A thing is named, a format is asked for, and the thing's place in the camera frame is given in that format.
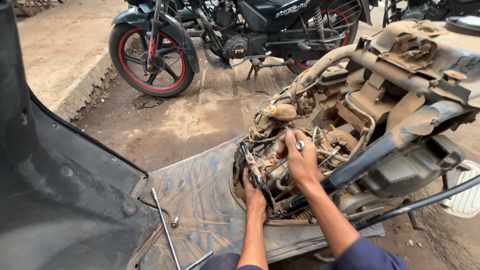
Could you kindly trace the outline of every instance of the dirt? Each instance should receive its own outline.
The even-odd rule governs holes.
[[[148,171],[244,133],[255,106],[267,98],[265,94],[253,94],[251,81],[244,80],[250,65],[213,71],[202,59],[203,54],[199,56],[200,73],[179,97],[166,100],[146,97],[117,77],[106,90],[108,97],[104,102],[97,101],[100,106],[92,108],[77,126]],[[284,67],[262,69],[258,86],[273,93],[289,85],[294,77]],[[478,131],[480,124],[473,123],[446,134],[466,149],[468,159],[480,162]],[[440,187],[441,183],[436,181],[414,197],[438,192]],[[424,231],[413,230],[404,214],[384,222],[386,236],[372,241],[403,258],[410,269],[479,269],[479,217],[457,218],[437,205],[423,209],[420,216]],[[321,267],[312,257],[303,257],[274,264],[271,269]]]

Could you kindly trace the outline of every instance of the kickstand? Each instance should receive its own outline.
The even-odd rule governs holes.
[[[250,80],[250,76],[252,75],[252,71],[255,70],[255,73],[253,74],[253,82],[252,82],[252,93],[257,92],[263,92],[266,93],[267,95],[270,95],[267,90],[262,90],[257,88],[257,76],[258,76],[258,70],[260,69],[259,66],[252,64],[252,67],[250,68],[250,71],[248,72],[247,80]]]

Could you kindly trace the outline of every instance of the tvs motorcycle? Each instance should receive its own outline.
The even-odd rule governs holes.
[[[407,6],[397,5],[404,0],[385,0],[383,27],[400,20],[445,21],[453,16],[480,15],[480,1],[465,0],[407,0]]]
[[[182,16],[176,21],[168,14],[168,0],[128,3],[138,7],[113,20],[109,40],[113,64],[125,81],[143,93],[163,98],[178,95],[200,70],[193,42],[182,27]],[[214,6],[203,0],[189,3],[202,30],[201,47],[208,63],[224,70],[250,61],[251,71],[255,70],[253,90],[257,90],[260,68],[287,66],[300,74],[311,66],[309,61],[351,44],[359,20],[372,25],[369,0],[222,0]],[[173,46],[165,48],[165,43]],[[268,56],[284,62],[263,64]]]
[[[285,126],[315,142],[319,181],[363,236],[384,235],[382,221],[435,202],[462,217],[480,209],[478,164],[441,135],[480,111],[480,50],[470,47],[480,41],[477,30],[392,23],[376,40],[363,36],[327,53],[258,106],[245,134],[147,172],[30,91],[10,0],[0,0],[0,25],[0,261],[6,269],[177,269],[169,242],[181,269],[209,251],[239,253],[246,216],[239,172],[247,166],[268,201],[268,262],[326,248],[289,178],[288,161],[273,154]],[[341,59],[350,59],[346,68],[335,66]],[[315,100],[315,93],[326,98]],[[317,103],[314,127],[302,124]],[[257,182],[259,170],[268,172],[266,183]],[[443,191],[395,204],[437,177]]]

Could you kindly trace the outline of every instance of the tire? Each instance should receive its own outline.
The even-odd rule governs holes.
[[[348,6],[345,6],[343,3],[342,3],[342,6],[344,7],[344,9],[347,9],[348,10]],[[329,12],[335,12],[339,15],[343,14],[341,11],[339,10],[332,10],[332,9],[329,9]],[[296,24],[293,29],[297,29],[300,28],[301,26]],[[358,27],[359,27],[359,22],[358,20],[356,21],[356,23],[354,23],[351,27],[350,27],[350,32],[347,33],[347,37],[345,37],[343,40],[341,40],[340,42],[340,46],[346,46],[346,45],[350,45],[353,43],[353,41],[355,40],[355,36],[357,35],[357,31],[358,31]],[[293,64],[289,64],[287,65],[288,69],[290,69],[290,71],[292,71],[293,73],[295,73],[296,75],[299,75],[300,73],[304,72],[306,69],[310,68],[310,66],[305,66],[304,64],[300,63],[298,60],[295,60],[295,62]]]
[[[115,25],[113,27],[112,32],[110,33],[110,39],[108,42],[108,50],[110,52],[110,57],[112,59],[112,63],[117,69],[120,76],[133,88],[137,89],[138,91],[148,94],[151,96],[159,97],[159,98],[172,98],[183,91],[185,91],[188,86],[192,83],[193,77],[195,73],[192,70],[190,62],[187,59],[187,56],[184,53],[181,53],[179,49],[179,41],[174,40],[172,37],[168,36],[163,32],[158,32],[163,38],[168,39],[175,48],[172,48],[172,51],[175,51],[180,55],[178,61],[182,64],[182,70],[180,75],[177,75],[177,81],[174,79],[174,83],[168,86],[155,86],[153,83],[150,85],[147,81],[142,80],[138,77],[130,68],[129,64],[126,64],[127,61],[124,60],[122,57],[122,53],[125,50],[125,41],[128,37],[130,37],[134,33],[144,33],[144,31],[140,28],[137,28],[133,25],[122,23]]]

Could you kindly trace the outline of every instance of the engine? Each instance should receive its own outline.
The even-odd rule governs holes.
[[[480,111],[480,51],[471,45],[480,40],[470,27],[478,20],[469,16],[446,24],[389,24],[376,40],[362,37],[346,66],[324,68],[317,77],[306,74],[310,77],[305,80],[300,75],[288,94],[260,104],[245,144],[256,167],[266,172],[266,187],[275,202],[274,209],[267,209],[268,217],[291,224],[315,222],[309,209],[292,210],[301,194],[288,174],[288,161],[276,157],[286,126],[302,130],[315,143],[320,181],[336,175],[338,183],[350,177],[330,193],[350,220],[385,211],[394,198],[457,168],[466,154],[440,133],[472,122]],[[302,85],[305,81],[314,83]],[[429,110],[445,102],[430,118]],[[315,117],[305,120],[317,105]],[[379,152],[385,154],[375,157]],[[245,162],[245,156],[235,156],[234,179]],[[348,175],[358,168],[363,171]],[[234,181],[234,189],[241,198],[239,181]]]
[[[248,39],[240,34],[238,18],[228,1],[219,2],[213,12],[215,30],[222,35],[222,57],[228,59],[244,58],[248,49]]]

